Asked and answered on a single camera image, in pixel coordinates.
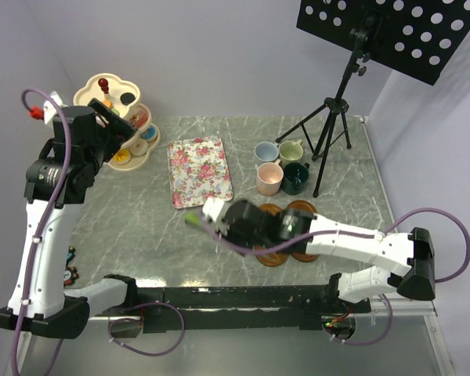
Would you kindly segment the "yellow toy tart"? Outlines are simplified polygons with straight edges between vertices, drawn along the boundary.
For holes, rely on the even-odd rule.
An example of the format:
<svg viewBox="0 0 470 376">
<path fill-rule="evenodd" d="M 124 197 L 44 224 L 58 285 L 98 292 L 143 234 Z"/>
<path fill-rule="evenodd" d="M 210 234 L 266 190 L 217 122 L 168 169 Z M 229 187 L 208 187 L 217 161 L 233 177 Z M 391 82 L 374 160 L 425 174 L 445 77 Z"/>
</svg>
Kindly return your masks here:
<svg viewBox="0 0 470 376">
<path fill-rule="evenodd" d="M 132 158 L 131 153 L 128 149 L 120 149 L 112 158 L 112 161 L 116 165 L 126 165 Z"/>
</svg>

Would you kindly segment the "pink toy cake slice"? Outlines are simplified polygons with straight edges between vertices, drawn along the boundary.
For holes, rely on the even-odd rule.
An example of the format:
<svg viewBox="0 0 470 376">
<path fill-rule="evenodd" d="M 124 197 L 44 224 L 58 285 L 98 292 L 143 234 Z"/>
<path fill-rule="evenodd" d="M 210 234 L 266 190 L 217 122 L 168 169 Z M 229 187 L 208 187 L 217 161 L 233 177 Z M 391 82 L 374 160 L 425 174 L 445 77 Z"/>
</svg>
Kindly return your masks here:
<svg viewBox="0 0 470 376">
<path fill-rule="evenodd" d="M 129 120 L 135 128 L 140 128 L 148 121 L 148 114 L 145 110 L 139 110 Z"/>
</svg>

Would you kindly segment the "black toy cookie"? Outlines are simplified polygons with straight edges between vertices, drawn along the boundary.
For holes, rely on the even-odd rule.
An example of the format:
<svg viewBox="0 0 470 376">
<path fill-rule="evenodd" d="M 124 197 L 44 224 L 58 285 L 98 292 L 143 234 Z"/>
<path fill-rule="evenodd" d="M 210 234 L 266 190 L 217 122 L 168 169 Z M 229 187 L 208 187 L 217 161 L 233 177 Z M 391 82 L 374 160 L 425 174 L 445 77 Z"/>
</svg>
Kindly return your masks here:
<svg viewBox="0 0 470 376">
<path fill-rule="evenodd" d="M 136 96 L 132 92 L 124 92 L 120 96 L 121 104 L 128 106 L 136 100 Z"/>
</svg>

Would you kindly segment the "blue frosted toy donut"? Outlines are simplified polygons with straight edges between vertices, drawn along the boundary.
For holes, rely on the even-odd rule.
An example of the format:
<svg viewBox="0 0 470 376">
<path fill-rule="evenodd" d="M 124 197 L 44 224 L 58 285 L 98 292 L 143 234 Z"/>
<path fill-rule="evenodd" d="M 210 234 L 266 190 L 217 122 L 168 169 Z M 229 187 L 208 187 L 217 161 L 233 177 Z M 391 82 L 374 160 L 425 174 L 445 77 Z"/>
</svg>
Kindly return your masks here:
<svg viewBox="0 0 470 376">
<path fill-rule="evenodd" d="M 143 131 L 140 134 L 140 137 L 148 143 L 153 142 L 157 138 L 157 136 L 158 130 L 154 125 L 151 125 L 147 130 Z"/>
</svg>

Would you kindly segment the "metal serving tongs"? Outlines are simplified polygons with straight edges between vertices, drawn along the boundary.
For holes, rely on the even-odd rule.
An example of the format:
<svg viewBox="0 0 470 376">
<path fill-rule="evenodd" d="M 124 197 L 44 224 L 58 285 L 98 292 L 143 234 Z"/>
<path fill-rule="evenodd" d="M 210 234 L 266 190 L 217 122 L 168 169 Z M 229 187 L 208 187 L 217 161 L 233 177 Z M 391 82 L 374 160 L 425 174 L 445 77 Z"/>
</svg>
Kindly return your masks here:
<svg viewBox="0 0 470 376">
<path fill-rule="evenodd" d="M 197 230 L 201 230 L 201 231 L 206 230 L 204 223 L 200 219 L 192 219 L 189 221 L 189 224 Z"/>
</svg>

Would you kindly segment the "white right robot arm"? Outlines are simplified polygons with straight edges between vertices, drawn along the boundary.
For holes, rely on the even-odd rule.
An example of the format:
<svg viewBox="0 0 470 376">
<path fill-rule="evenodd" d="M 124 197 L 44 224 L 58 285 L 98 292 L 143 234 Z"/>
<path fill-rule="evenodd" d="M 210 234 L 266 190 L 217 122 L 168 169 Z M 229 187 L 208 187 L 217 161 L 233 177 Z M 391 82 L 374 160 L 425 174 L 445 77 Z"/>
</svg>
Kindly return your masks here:
<svg viewBox="0 0 470 376">
<path fill-rule="evenodd" d="M 392 292 L 417 301 L 436 296 L 435 252 L 423 228 L 383 233 L 298 209 L 271 214 L 246 200 L 230 204 L 214 197 L 206 200 L 200 218 L 215 240 L 241 255 L 329 255 L 366 264 L 331 280 L 326 302 L 335 312 Z"/>
</svg>

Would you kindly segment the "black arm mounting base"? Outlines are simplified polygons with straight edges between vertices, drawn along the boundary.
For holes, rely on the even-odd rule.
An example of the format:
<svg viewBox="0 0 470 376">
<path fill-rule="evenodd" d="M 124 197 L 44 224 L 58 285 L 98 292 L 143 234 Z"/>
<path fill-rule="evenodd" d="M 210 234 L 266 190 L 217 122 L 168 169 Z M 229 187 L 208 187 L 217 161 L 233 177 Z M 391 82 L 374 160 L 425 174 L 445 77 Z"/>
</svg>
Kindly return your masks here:
<svg viewBox="0 0 470 376">
<path fill-rule="evenodd" d="M 109 308 L 103 315 L 143 318 L 146 334 L 181 328 L 180 319 L 171 309 L 136 308 L 156 301 L 176 307 L 187 330 L 297 327 L 319 331 L 323 318 L 371 311 L 368 299 L 343 302 L 326 285 L 140 287 L 137 292 L 133 305 Z"/>
</svg>

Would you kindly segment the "brown wooden coaster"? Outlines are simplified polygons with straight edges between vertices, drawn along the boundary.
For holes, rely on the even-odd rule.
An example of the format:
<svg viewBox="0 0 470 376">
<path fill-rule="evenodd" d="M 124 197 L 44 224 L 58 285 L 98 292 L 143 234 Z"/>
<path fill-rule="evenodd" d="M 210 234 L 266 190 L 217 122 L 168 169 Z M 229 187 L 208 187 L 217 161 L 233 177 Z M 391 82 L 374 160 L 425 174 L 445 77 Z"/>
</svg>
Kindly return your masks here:
<svg viewBox="0 0 470 376">
<path fill-rule="evenodd" d="M 310 213 L 317 213 L 317 210 L 313 204 L 308 201 L 304 200 L 296 200 L 292 201 L 288 206 L 287 209 L 295 209 L 303 212 L 310 212 Z"/>
<path fill-rule="evenodd" d="M 318 259 L 318 255 L 307 255 L 304 253 L 293 253 L 292 257 L 300 262 L 313 262 Z"/>
<path fill-rule="evenodd" d="M 258 208 L 271 215 L 279 215 L 283 211 L 283 209 L 278 205 L 270 203 L 261 204 Z"/>
<path fill-rule="evenodd" d="M 286 254 L 267 254 L 267 255 L 258 255 L 256 259 L 267 267 L 277 267 L 284 264 L 288 255 Z"/>
</svg>

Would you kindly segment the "cream three-tier dessert stand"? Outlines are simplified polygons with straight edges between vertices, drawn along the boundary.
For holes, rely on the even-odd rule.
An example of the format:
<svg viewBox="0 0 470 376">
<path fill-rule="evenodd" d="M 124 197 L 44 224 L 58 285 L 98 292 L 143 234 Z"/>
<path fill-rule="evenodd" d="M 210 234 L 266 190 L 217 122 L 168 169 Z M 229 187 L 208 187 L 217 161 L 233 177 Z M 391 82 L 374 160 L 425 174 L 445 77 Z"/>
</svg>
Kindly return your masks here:
<svg viewBox="0 0 470 376">
<path fill-rule="evenodd" d="M 73 97 L 73 104 L 87 105 L 97 99 L 116 115 L 128 121 L 135 129 L 130 140 L 110 159 L 108 165 L 119 172 L 141 168 L 161 141 L 160 130 L 152 123 L 150 109 L 141 103 L 137 84 L 116 74 L 100 73 L 92 76 Z"/>
</svg>

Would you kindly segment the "pink mug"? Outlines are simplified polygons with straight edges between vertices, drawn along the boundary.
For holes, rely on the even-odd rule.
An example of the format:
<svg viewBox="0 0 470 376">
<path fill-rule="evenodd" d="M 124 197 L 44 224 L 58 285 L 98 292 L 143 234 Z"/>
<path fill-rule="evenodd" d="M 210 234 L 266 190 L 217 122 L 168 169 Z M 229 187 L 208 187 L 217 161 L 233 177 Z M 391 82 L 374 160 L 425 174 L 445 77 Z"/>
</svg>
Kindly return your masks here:
<svg viewBox="0 0 470 376">
<path fill-rule="evenodd" d="M 280 159 L 263 163 L 257 170 L 256 189 L 262 195 L 273 196 L 279 191 L 283 177 Z"/>
</svg>

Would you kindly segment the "dark green mug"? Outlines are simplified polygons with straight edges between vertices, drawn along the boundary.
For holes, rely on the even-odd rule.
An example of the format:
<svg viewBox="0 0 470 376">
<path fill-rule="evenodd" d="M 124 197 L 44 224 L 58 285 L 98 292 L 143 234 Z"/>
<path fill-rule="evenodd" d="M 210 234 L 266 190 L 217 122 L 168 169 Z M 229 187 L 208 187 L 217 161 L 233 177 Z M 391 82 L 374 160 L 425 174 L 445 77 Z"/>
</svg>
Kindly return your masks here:
<svg viewBox="0 0 470 376">
<path fill-rule="evenodd" d="M 309 180 L 309 163 L 291 162 L 284 167 L 282 190 L 289 195 L 297 195 L 306 188 Z"/>
</svg>

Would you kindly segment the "floral serving tray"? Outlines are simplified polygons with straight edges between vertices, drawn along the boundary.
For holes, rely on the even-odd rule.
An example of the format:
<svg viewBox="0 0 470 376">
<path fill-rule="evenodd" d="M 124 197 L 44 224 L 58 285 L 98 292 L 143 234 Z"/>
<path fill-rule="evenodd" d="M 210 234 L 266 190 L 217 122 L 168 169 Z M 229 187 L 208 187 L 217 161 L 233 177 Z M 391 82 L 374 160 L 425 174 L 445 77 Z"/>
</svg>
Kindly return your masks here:
<svg viewBox="0 0 470 376">
<path fill-rule="evenodd" d="M 201 206 L 209 197 L 233 199 L 226 152 L 218 136 L 170 142 L 167 157 L 174 208 Z"/>
</svg>

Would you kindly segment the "light blue mug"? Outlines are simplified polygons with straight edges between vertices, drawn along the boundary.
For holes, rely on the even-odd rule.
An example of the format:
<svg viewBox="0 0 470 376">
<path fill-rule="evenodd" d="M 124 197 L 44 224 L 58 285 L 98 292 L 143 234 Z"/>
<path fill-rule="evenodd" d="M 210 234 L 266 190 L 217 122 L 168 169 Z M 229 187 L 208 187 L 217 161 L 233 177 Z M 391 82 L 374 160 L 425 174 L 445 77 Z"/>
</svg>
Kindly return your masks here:
<svg viewBox="0 0 470 376">
<path fill-rule="evenodd" d="M 279 148 L 276 143 L 260 142 L 254 148 L 255 166 L 258 168 L 264 163 L 273 163 L 279 157 Z"/>
</svg>

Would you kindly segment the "black perforated calibration board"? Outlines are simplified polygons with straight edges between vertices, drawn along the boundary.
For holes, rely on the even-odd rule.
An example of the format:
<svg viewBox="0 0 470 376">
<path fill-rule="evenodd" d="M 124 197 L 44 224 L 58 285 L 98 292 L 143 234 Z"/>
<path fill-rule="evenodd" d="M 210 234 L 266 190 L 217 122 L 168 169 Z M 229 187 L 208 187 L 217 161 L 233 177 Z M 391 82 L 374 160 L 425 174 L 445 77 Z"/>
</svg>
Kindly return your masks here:
<svg viewBox="0 0 470 376">
<path fill-rule="evenodd" d="M 303 1 L 298 29 L 434 85 L 470 31 L 470 1 Z"/>
</svg>

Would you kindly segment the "aluminium frame rail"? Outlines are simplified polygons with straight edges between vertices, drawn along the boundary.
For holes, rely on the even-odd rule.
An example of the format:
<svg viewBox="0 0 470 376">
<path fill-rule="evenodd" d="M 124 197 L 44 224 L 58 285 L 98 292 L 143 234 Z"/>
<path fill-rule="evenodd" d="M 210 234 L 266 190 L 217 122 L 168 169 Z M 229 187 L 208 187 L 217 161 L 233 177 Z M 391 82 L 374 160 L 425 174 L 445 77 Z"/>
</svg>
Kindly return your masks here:
<svg viewBox="0 0 470 376">
<path fill-rule="evenodd" d="M 431 302 L 390 296 L 371 301 L 372 316 L 382 319 L 392 306 L 392 327 L 374 345 L 376 359 L 391 375 L 455 375 L 439 316 Z"/>
</svg>

